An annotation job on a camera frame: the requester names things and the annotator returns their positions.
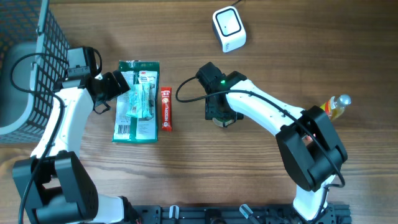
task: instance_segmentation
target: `wooden surface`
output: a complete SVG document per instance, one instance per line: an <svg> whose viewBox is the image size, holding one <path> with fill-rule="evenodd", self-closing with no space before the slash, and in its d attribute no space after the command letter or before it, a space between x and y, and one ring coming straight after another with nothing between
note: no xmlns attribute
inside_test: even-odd
<svg viewBox="0 0 398 224"><path fill-rule="evenodd" d="M347 185L329 201L350 204L354 223L398 218L398 3L394 1L246 1L238 6L248 39L224 54L211 16L225 2L51 5L72 45L98 49L104 71L119 60L159 60L160 85L178 85L209 61L237 70L260 89L309 108L342 93L353 104L334 122L348 151ZM189 83L182 98L203 95ZM98 192L134 205L290 203L295 184L275 139L246 118L227 129L204 120L204 101L172 101L173 132L157 144L111 142L115 111L92 113L80 159ZM0 146L0 223L16 223L16 160L35 144Z"/></svg>

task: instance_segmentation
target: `cable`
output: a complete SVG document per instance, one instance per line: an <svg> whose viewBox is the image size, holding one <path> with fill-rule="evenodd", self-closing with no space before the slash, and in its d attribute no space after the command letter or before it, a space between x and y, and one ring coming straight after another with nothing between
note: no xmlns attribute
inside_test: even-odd
<svg viewBox="0 0 398 224"><path fill-rule="evenodd" d="M194 102L194 101L198 101L198 100L202 100L205 98L209 98L212 96L216 96L216 95L222 95L222 94L228 94L228 93L245 93L248 94L249 96L255 96L261 100L264 100L265 102L269 103L271 106L275 107L276 109L278 109L279 111L281 111L285 116L289 117L302 131L305 132L305 134L307 134L308 136L310 136L312 138L312 141L319 147L319 149L321 150L322 154L326 157L326 159L328 160L328 162L330 163L330 165L333 167L333 170L335 171L336 175L338 176L338 178L340 179L341 184L327 184L326 186L324 186L324 191L323 191L323 195L322 195L322 202L320 205L320 208L317 211L317 214L315 216L315 218L313 220L310 220L310 222L314 222L314 220L316 221L320 214L322 213L322 209L323 209L323 205L326 202L326 196L327 196L327 192L329 191L330 187L338 187L338 188L343 188L346 185L345 179L343 177L343 175L341 174L341 172L338 170L336 164L331 160L330 156L327 154L326 150L323 148L323 146L319 143L319 141L315 138L315 136L313 136L313 134L304 126L302 125L295 117L293 117L287 110L281 108L280 106L278 106L277 104L275 104L274 102L272 102L271 100L257 94L254 93L252 91L246 91L246 90L226 90L226 91L219 91L217 93L211 93L209 95L206 96L200 96L194 99L189 99L189 100L180 100L178 98L178 93L181 89L181 87L183 87L187 82L196 79L196 77L191 77L188 80L185 80L183 83L181 83L181 85L177 88L177 91L175 93L175 98L178 102L181 103L190 103L190 102Z"/></svg>
<svg viewBox="0 0 398 224"><path fill-rule="evenodd" d="M235 6L237 3L241 2L242 0L237 0L234 4L232 4L231 6Z"/></svg>
<svg viewBox="0 0 398 224"><path fill-rule="evenodd" d="M101 71L102 71L102 58L101 58L101 54L98 52L98 50L97 49L93 49L94 50L94 52L98 55L98 57L99 57L99 67L98 67L98 73L96 74L96 76L97 75L99 75L100 73L101 73Z"/></svg>
<svg viewBox="0 0 398 224"><path fill-rule="evenodd" d="M60 102L60 114L59 114L59 116L58 116L57 122L55 123L54 130L53 130L53 132L51 133L49 142L48 142L47 145L45 146L45 149L44 149L44 152L43 152L42 156L40 157L38 163L36 164L36 166L35 166L35 168L34 168L34 170L33 170L33 172L32 172L32 175L30 176L30 179L29 179L29 181L28 181L28 183L27 183L27 185L26 185L24 194L23 194L23 196L22 196L22 198L21 198L21 204L19 205L19 218L18 218L18 223L19 223L19 224L23 224L23 223L24 223L24 209L25 209L25 204L26 204L27 196L28 196L28 194L29 194L30 187L32 186L33 180L37 177L37 174L39 173L39 170L40 170L39 167L40 167L40 165L43 163L43 161L44 161L44 159L45 159L45 156L46 156L46 155L49 153L49 151L51 150L53 141L54 141L54 139L55 139L55 135L56 135L56 133L57 133L57 131L58 131L60 125L61 125L62 118L63 118L63 114L64 114L64 111L65 111L65 105L64 105L64 103L63 103L63 100L62 100L59 96L55 95L52 91L32 91L32 90L26 90L26 89L23 89L23 88L17 86L17 85L14 83L14 80L12 79L12 74L14 73L14 70L15 70L15 68L17 67L18 63L21 62L22 60L28 58L28 57L36 56L36 55L46 56L46 57L52 57L52 58L54 58L55 60L59 60L59 61L61 61L61 62L63 62L63 63L69 64L68 61L66 61L66 60L64 60L64 59L62 59L62 58L60 58L60 57L56 57L56 56L54 56L54 55L52 55L52 54L46 54L46 53L32 53L32 54L25 55L25 56L21 57L20 59L18 59L18 60L14 63L14 65L12 66L12 68L11 68L11 72L10 72L10 82L11 82L11 85L12 85L14 88L16 88L17 90L22 91L22 92L24 92L24 93L31 93L31 94L33 94L33 95L50 95L50 96L53 96L54 98L56 98L56 99Z"/></svg>

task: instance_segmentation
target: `white cube device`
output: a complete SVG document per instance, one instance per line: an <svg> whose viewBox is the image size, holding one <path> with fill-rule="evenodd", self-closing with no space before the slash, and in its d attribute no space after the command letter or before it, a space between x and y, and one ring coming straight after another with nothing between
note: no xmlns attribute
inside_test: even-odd
<svg viewBox="0 0 398 224"><path fill-rule="evenodd" d="M213 31L220 42L223 52L230 52L246 43L246 31L238 10L228 6L213 14Z"/></svg>

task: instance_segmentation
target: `basket mesh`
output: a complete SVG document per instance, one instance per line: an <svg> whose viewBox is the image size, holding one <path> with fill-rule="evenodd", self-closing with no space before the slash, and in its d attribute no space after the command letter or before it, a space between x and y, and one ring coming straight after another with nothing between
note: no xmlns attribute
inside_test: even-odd
<svg viewBox="0 0 398 224"><path fill-rule="evenodd" d="M14 44L37 39L36 51L53 54L67 59L69 43L54 15L48 9L48 1L35 0L0 2L0 59L3 62L7 50ZM43 33L37 35L39 14L46 15ZM35 77L35 90L52 90L55 81L64 76L67 65L52 57L37 57L36 65L30 75ZM35 142L43 135L50 118L53 98L48 95L36 95L29 119L17 130L0 136L0 142Z"/></svg>

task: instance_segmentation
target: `barcode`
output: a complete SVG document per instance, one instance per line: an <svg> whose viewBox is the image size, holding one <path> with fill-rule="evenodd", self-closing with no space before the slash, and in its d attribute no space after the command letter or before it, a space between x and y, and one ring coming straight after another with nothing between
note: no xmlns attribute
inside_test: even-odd
<svg viewBox="0 0 398 224"><path fill-rule="evenodd" d="M119 125L118 134L130 134L130 125Z"/></svg>

